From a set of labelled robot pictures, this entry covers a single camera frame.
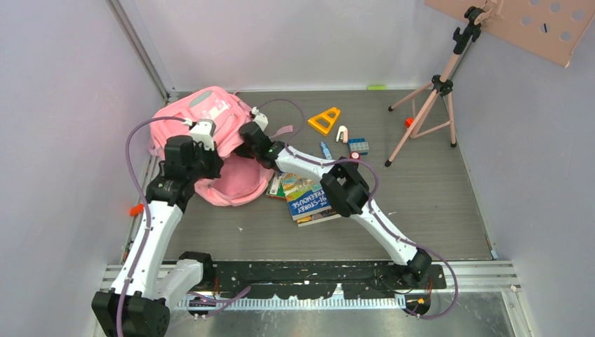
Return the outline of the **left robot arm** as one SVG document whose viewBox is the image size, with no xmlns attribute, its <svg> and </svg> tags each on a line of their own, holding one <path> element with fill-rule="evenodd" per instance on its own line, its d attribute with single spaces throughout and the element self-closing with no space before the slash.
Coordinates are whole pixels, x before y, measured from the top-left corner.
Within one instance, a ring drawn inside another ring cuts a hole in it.
<svg viewBox="0 0 595 337">
<path fill-rule="evenodd" d="M 96 292 L 91 303 L 106 336 L 164 336 L 171 310 L 187 292 L 214 285 L 207 253 L 186 252 L 174 270 L 162 279 L 158 275 L 196 181 L 220 177 L 223 160 L 214 140 L 206 138 L 173 136 L 164 152 L 159 174 L 147 186 L 142 221 L 126 262 L 109 290 Z"/>
</svg>

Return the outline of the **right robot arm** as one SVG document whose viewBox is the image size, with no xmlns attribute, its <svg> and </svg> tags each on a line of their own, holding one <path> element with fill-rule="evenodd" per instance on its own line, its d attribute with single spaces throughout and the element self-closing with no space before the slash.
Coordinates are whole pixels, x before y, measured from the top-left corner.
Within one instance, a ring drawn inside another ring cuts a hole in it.
<svg viewBox="0 0 595 337">
<path fill-rule="evenodd" d="M 266 169 L 280 173 L 296 173 L 303 178 L 317 180 L 331 208 L 344 218 L 363 226 L 401 266 L 401 281 L 408 288 L 418 288 L 428 280 L 432 257 L 426 248 L 409 240 L 381 210 L 373 196 L 378 187 L 378 176 L 373 173 L 375 186 L 359 173 L 359 165 L 373 168 L 357 160 L 343 158 L 322 159 L 301 152 L 281 141 L 273 141 L 255 122 L 239 129 L 243 151 Z"/>
</svg>

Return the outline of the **pink student backpack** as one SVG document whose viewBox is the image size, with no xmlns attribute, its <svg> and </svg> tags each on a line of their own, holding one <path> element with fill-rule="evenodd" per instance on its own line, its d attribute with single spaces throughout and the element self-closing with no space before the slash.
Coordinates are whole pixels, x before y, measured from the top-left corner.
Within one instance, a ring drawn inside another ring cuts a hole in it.
<svg viewBox="0 0 595 337">
<path fill-rule="evenodd" d="M 273 170 L 263 168 L 255 159 L 234 153 L 234 149 L 243 142 L 239 128 L 253 121 L 251 109 L 237 95 L 219 86 L 203 88 L 161 108 L 154 115 L 161 120 L 149 125 L 153 142 L 150 152 L 164 159 L 164 146 L 169 137 L 189 135 L 188 127 L 174 121 L 174 117 L 192 121 L 213 120 L 216 124 L 213 139 L 223 159 L 221 177 L 198 180 L 194 185 L 195 192 L 215 206 L 247 204 L 267 189 L 274 175 Z"/>
</svg>

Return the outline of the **green cover book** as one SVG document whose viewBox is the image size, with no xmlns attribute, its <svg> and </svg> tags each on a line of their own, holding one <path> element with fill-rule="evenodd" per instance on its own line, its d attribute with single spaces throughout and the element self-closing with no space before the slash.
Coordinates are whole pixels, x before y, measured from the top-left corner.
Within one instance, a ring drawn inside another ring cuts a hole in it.
<svg viewBox="0 0 595 337">
<path fill-rule="evenodd" d="M 265 195 L 272 199 L 286 200 L 286 195 L 283 189 L 283 179 L 285 173 L 275 173 L 270 180 L 266 189 Z"/>
</svg>

